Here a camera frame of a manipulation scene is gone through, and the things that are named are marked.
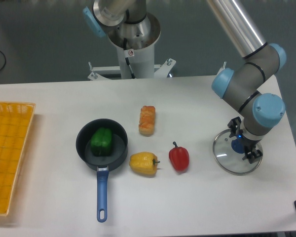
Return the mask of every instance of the blue joint cap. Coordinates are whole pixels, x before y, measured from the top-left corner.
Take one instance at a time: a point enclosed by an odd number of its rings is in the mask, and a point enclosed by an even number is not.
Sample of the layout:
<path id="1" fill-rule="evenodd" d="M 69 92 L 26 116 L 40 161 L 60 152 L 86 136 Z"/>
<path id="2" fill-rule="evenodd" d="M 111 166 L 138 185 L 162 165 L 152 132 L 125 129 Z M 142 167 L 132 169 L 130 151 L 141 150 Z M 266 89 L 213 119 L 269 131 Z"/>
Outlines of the blue joint cap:
<path id="1" fill-rule="evenodd" d="M 279 123 L 285 113 L 283 100 L 274 94 L 260 95 L 253 103 L 253 116 L 264 127 L 274 127 Z"/>
<path id="2" fill-rule="evenodd" d="M 86 6 L 83 9 L 82 12 L 83 12 L 83 16 L 84 16 L 85 21 L 87 22 L 88 26 L 93 31 L 93 33 L 97 37 L 103 37 L 103 36 L 105 36 L 106 35 L 105 32 L 102 30 L 101 26 L 96 21 L 96 19 L 94 18 L 93 14 L 89 10 L 89 8 Z"/>
<path id="3" fill-rule="evenodd" d="M 234 70 L 226 68 L 222 70 L 212 83 L 212 90 L 222 99 L 225 94 L 229 82 L 233 76 Z"/>
<path id="4" fill-rule="evenodd" d="M 285 50 L 279 46 L 278 44 L 275 43 L 270 43 L 270 46 L 272 46 L 273 48 L 275 48 L 275 50 L 278 53 L 278 56 L 280 57 L 280 66 L 278 68 L 278 71 L 281 70 L 281 68 L 284 66 L 284 64 L 286 63 L 286 52 Z"/>

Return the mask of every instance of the green bell pepper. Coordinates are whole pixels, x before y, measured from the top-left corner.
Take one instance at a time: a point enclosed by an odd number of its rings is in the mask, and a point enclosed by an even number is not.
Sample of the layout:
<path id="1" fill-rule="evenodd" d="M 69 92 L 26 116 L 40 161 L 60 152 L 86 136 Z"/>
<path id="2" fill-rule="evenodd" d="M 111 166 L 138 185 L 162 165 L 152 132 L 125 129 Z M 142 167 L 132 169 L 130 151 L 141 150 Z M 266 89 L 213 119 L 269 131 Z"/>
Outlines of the green bell pepper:
<path id="1" fill-rule="evenodd" d="M 112 131 L 109 128 L 100 127 L 91 137 L 90 148 L 96 157 L 109 156 L 112 149 Z"/>

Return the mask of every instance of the metal pole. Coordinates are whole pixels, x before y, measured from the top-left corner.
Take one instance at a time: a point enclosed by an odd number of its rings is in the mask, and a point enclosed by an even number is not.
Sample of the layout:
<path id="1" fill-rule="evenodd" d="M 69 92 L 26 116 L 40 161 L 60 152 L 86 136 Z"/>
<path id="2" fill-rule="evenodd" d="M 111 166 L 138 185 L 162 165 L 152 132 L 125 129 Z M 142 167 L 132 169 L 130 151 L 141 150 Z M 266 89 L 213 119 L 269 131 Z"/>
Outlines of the metal pole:
<path id="1" fill-rule="evenodd" d="M 263 35 L 240 2 L 207 0 L 207 3 L 242 57 L 266 44 Z"/>

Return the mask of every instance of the robotic arm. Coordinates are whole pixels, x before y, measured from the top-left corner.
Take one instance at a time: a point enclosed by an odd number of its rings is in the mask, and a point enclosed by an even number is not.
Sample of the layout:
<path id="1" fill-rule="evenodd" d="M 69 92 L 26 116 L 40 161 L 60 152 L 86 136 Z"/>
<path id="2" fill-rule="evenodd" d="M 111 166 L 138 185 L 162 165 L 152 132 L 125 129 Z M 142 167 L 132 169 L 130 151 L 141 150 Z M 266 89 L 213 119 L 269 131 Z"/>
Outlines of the robotic arm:
<path id="1" fill-rule="evenodd" d="M 285 51 L 268 44 L 243 6 L 235 0 L 207 0 L 220 24 L 245 60 L 237 71 L 226 68 L 212 84 L 213 91 L 244 119 L 234 118 L 228 124 L 235 152 L 245 154 L 249 163 L 256 162 L 262 152 L 256 144 L 281 120 L 285 105 L 280 97 L 261 95 L 257 89 L 286 62 Z"/>
<path id="2" fill-rule="evenodd" d="M 154 44 L 160 24 L 147 13 L 146 0 L 95 0 L 83 10 L 93 32 L 106 34 L 117 50 L 122 79 L 154 77 Z"/>

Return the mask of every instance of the black pan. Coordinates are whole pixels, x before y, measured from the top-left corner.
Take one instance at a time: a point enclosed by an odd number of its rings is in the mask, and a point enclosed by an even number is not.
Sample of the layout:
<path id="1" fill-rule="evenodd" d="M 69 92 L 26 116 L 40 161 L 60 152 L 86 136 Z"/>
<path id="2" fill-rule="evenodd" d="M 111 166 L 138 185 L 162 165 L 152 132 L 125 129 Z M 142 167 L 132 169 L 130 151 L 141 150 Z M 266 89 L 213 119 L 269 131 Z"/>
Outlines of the black pan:
<path id="1" fill-rule="evenodd" d="M 90 150 L 90 139 L 100 128 L 112 130 L 112 153 L 107 157 L 96 157 Z M 108 205 L 108 176 L 109 171 L 118 168 L 127 157 L 128 138 L 125 129 L 116 121 L 101 118 L 89 122 L 79 132 L 76 140 L 76 149 L 80 158 L 93 170 L 97 171 L 98 203 L 97 219 L 99 222 L 107 220 Z"/>

